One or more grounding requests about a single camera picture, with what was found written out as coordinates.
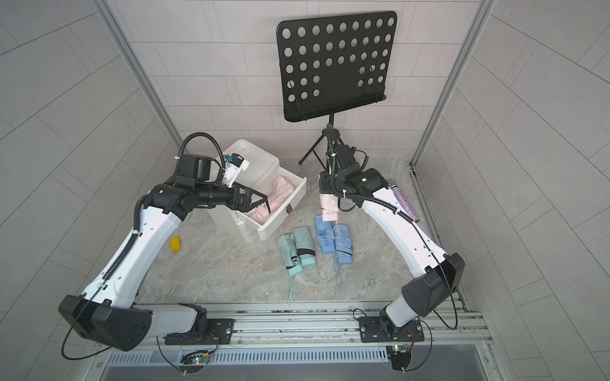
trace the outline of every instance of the yellow block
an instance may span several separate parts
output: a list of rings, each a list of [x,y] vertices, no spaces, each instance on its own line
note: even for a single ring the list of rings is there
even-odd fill
[[[178,238],[178,236],[175,236],[174,238],[170,239],[170,247],[171,251],[180,250],[180,238]]]

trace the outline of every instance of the white wall tile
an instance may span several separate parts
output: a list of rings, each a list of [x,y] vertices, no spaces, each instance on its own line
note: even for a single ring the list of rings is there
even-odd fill
[[[472,56],[492,74],[504,79],[529,37],[495,17],[487,20]]]
[[[0,116],[19,126],[88,75],[59,33],[13,49],[0,56]]]
[[[447,212],[447,217],[453,226],[457,240],[462,246],[463,256],[476,249],[483,243],[479,232],[476,229],[475,223],[472,221],[466,206],[462,202],[462,198],[458,193],[458,189],[451,179],[447,179],[445,185],[439,190],[439,197]]]
[[[167,131],[155,119],[127,151],[123,160],[139,178],[145,179],[169,142]]]
[[[604,0],[520,1],[507,22],[577,62],[610,23],[610,4]]]
[[[553,204],[551,204],[546,196],[542,196],[524,211],[519,213],[519,215],[513,218],[511,220],[511,224],[515,230],[519,232],[552,208]]]
[[[456,184],[457,191],[461,197],[465,197],[479,181],[481,175],[451,130],[447,132],[438,152]]]
[[[76,148],[129,95],[114,66],[106,65],[51,102],[38,116]]]
[[[70,151],[37,116],[0,140],[0,178],[5,179],[0,182],[0,221],[6,220]]]
[[[249,75],[277,76],[280,74],[277,44],[244,43],[242,47]]]
[[[606,28],[584,54],[578,64],[587,70],[593,69],[595,65],[610,51],[610,29]]]
[[[550,376],[542,357],[523,358],[511,361],[515,373],[519,377],[546,377]]]
[[[98,15],[76,21],[70,25],[70,30],[98,68],[119,55],[117,47]]]
[[[283,105],[281,81],[280,77],[235,77],[243,105]]]
[[[6,0],[2,2],[0,23],[24,44],[94,13],[89,2],[80,0]]]
[[[610,278],[601,266],[555,209],[519,236],[589,350],[608,350]]]
[[[4,319],[0,335],[11,343],[0,348],[0,369],[9,380],[23,380],[33,359],[57,327],[57,306],[67,294],[74,294],[84,276],[46,261]]]
[[[483,127],[470,146],[468,156],[508,219],[515,218],[542,196],[536,184],[489,127]]]
[[[407,42],[461,44],[477,7],[473,2],[418,2]]]
[[[390,104],[434,106],[446,80],[444,77],[397,77]]]
[[[508,87],[473,58],[468,60],[457,88],[494,132],[519,103]]]
[[[224,77],[156,77],[156,79],[168,105],[171,106],[232,104]]]
[[[601,267],[610,273],[610,208],[576,226],[574,232],[578,235]]]
[[[540,353],[529,335],[511,295],[502,282],[492,258],[487,255],[470,267],[476,284],[511,360],[538,357]]]
[[[48,177],[0,227],[0,310],[8,311],[86,203]]]
[[[82,276],[87,276],[93,264],[89,261],[74,255],[61,247],[57,246],[49,256],[51,262],[67,267],[72,271],[78,272]]]
[[[572,322],[554,296],[547,296],[519,307],[525,325],[540,349],[540,354],[555,381],[575,379],[603,381],[600,368],[587,350]],[[569,342],[574,354],[570,361],[562,355]]]
[[[423,44],[413,75],[448,76],[461,46],[460,44]]]
[[[127,98],[123,105],[142,131],[146,130],[157,117],[142,89]]]
[[[218,130],[272,130],[269,106],[208,106]]]
[[[156,43],[171,76],[247,76],[242,45],[236,43]]]
[[[178,131],[214,130],[214,126],[207,125],[199,106],[168,106],[166,109]]]
[[[137,137],[113,112],[62,162],[68,172],[94,192],[131,148]]]
[[[136,190],[121,171],[113,170],[59,246],[95,262]]]
[[[413,106],[357,107],[351,123],[353,130],[406,130],[413,117]]]
[[[135,42],[212,42],[199,1],[116,0]]]
[[[544,278],[511,292],[512,300],[517,307],[552,294],[553,292]]]
[[[76,54],[76,57],[78,57],[79,61],[81,61],[83,66],[85,66],[85,69],[87,69],[89,74],[93,73],[98,69],[98,67],[95,66],[95,63],[93,63],[91,57],[89,57],[89,54],[82,47],[78,38],[76,38],[74,33],[72,33],[72,30],[70,30],[70,26],[65,26],[59,29],[58,32],[60,35],[62,35],[63,39],[66,41],[70,49],[72,49],[74,54]]]
[[[610,84],[539,45],[511,90],[585,157],[610,141]]]
[[[479,114],[459,91],[454,90],[443,111],[443,119],[451,127],[457,140],[464,144],[464,141],[468,138],[468,135],[479,120]]]
[[[144,71],[149,76],[167,76],[167,69],[163,64],[163,60],[157,52],[154,43],[151,42],[134,42],[131,46],[135,50],[135,55],[144,67]]]
[[[387,64],[388,76],[412,76],[415,62],[419,55],[421,44],[394,44],[390,53],[390,62]],[[419,76],[431,76],[430,74],[418,74]]]
[[[538,267],[488,188],[470,203],[468,211],[508,291],[514,291],[542,278]]]
[[[214,7],[224,42],[273,43],[281,21],[307,18],[305,1],[215,1]]]
[[[76,196],[79,196],[83,201],[89,202],[93,197],[93,192],[91,189],[87,188],[82,182],[78,181],[78,179],[61,165],[57,166],[55,171],[51,173],[51,176],[59,181],[64,187],[72,191]]]
[[[525,103],[498,138],[570,226],[610,207],[610,181]]]

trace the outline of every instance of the marble floor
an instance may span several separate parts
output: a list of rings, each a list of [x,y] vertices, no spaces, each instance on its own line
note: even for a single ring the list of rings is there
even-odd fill
[[[386,179],[395,179],[420,218],[409,164],[401,159],[374,159],[370,166]],[[218,229],[208,212],[195,210],[176,229],[182,249],[170,251],[166,242],[150,267],[136,303],[211,303],[231,301],[391,301],[412,279],[398,249],[383,230],[359,208],[341,212],[340,223],[350,228],[354,263],[343,266],[338,276],[332,255],[317,247],[317,265],[326,274],[322,280],[315,269],[306,268],[295,277],[293,298],[286,298],[290,277],[276,245],[276,238],[295,227],[309,226],[315,233],[314,216],[320,214],[318,173],[315,157],[299,166],[297,160],[280,160],[280,165],[307,177],[307,193],[271,238],[251,244]],[[342,207],[347,208],[349,201]],[[424,221],[419,226],[427,233]]]

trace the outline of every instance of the black cable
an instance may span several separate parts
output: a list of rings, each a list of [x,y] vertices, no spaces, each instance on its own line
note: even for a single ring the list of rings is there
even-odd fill
[[[72,325],[70,326],[70,329],[68,329],[68,333],[66,333],[66,337],[63,338],[63,343],[62,343],[62,357],[65,358],[66,360],[83,360],[85,358],[89,358],[89,357],[93,357],[93,356],[97,356],[100,353],[104,352],[104,351],[108,351],[110,348],[112,347],[108,347],[108,348],[104,348],[101,351],[97,351],[94,354],[91,354],[89,356],[83,356],[83,357],[68,357],[66,356],[66,353],[64,353],[64,348],[66,346],[66,341],[68,340],[68,336],[70,335],[70,332],[72,332],[72,330],[74,329],[74,326],[76,325],[76,322],[78,322],[78,319],[81,317],[82,313],[87,309],[87,306],[89,305],[89,303],[93,300],[93,298],[98,294],[98,292],[102,289],[102,287],[104,287],[104,284],[102,283],[102,285],[98,288],[97,291],[95,291],[93,293],[93,296],[91,297],[91,299],[89,299],[87,301],[87,303],[85,303],[85,306],[81,309],[81,312],[78,313],[78,315],[76,315],[76,319],[74,320],[74,322],[72,323]]]
[[[161,345],[159,345],[159,337],[157,336],[157,347],[159,348],[159,352],[161,352],[161,356],[163,356],[163,358],[165,359],[165,361],[167,361],[167,363],[169,365],[171,365],[175,370],[179,371],[180,373],[182,373],[182,371],[180,370],[180,368],[178,368],[176,365],[170,363],[170,361],[167,359],[167,357],[163,354],[163,351],[161,350]]]
[[[423,359],[422,363],[419,364],[418,366],[412,368],[412,369],[405,369],[405,372],[411,372],[414,371],[416,369],[419,369],[422,367],[422,365],[424,365],[426,363],[426,361],[428,360],[428,357],[430,357],[430,352],[432,352],[432,330],[430,329],[430,326],[428,325],[427,322],[425,322],[424,320],[420,320],[422,323],[426,324],[426,327],[428,327],[428,332],[430,332],[430,347],[428,349],[428,354],[426,355],[426,358]]]

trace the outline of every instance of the metal frame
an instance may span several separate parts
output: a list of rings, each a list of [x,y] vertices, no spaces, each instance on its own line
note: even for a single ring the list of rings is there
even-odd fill
[[[417,145],[417,149],[415,150],[415,155],[411,159],[411,163],[414,167],[417,167],[422,160],[423,151],[426,149],[428,142],[430,141],[430,136],[434,131],[434,127],[436,127],[439,122],[440,116],[442,115],[445,107],[447,106],[447,102],[449,101],[449,97],[451,92],[455,88],[458,83],[462,72],[464,71],[464,67],[468,62],[468,58],[475,48],[475,44],[481,32],[483,31],[483,27],[487,23],[489,19],[489,15],[491,14],[492,7],[495,0],[481,0],[479,8],[476,11],[475,17],[470,24],[470,28],[468,30],[468,34],[464,39],[464,43],[459,50],[457,58],[453,63],[453,67],[451,68],[451,72],[447,77],[447,81],[445,82],[445,86],[443,87],[443,91],[440,94],[439,100],[436,102],[434,106],[434,110],[432,111],[432,116],[428,121],[428,125],[423,132],[422,139]]]

